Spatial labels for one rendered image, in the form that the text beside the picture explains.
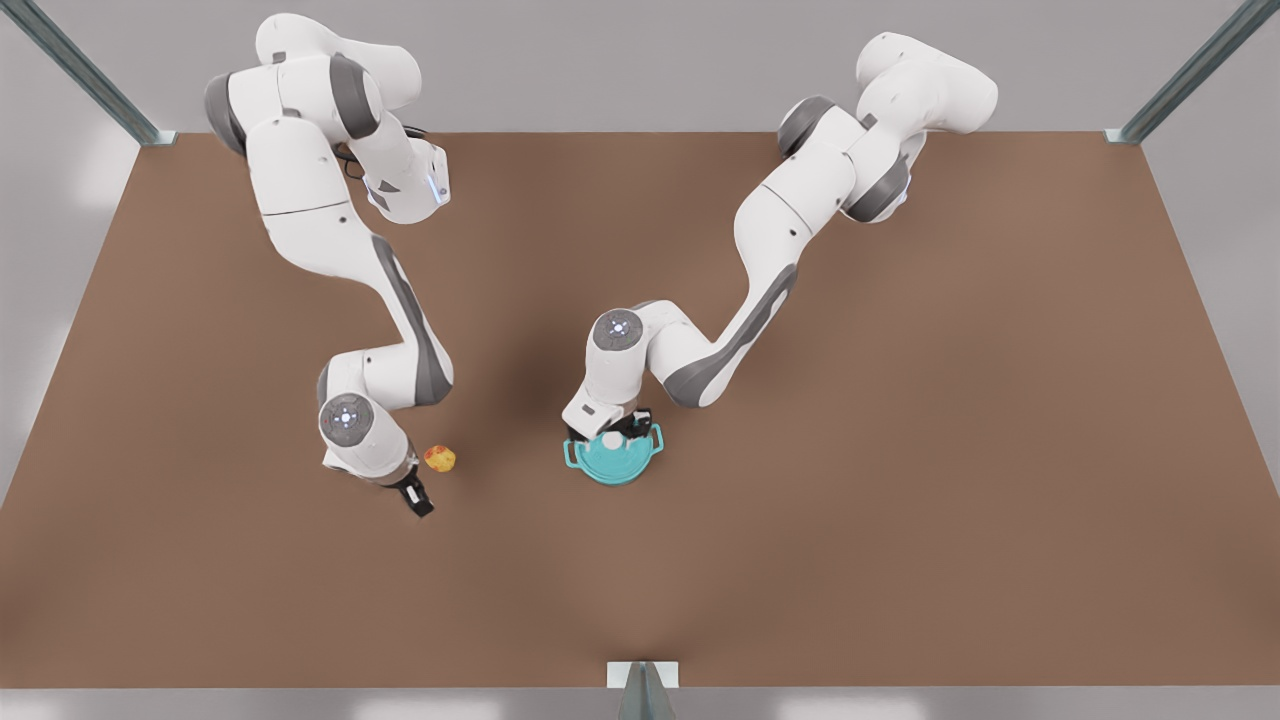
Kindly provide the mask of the silver frame post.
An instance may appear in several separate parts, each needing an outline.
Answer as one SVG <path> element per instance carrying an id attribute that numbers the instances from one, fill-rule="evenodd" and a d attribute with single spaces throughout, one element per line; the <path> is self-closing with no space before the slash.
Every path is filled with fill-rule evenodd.
<path id="1" fill-rule="evenodd" d="M 1235 12 L 1124 126 L 1103 131 L 1105 141 L 1130 146 L 1143 143 L 1277 13 L 1280 13 L 1280 0 L 1242 0 Z"/>
<path id="2" fill-rule="evenodd" d="M 140 146 L 172 146 L 175 131 L 159 129 L 35 0 L 0 0 L 3 12 Z"/>
<path id="3" fill-rule="evenodd" d="M 680 687 L 676 661 L 609 661 L 605 685 L 622 691 L 618 720 L 677 720 L 668 694 Z"/>

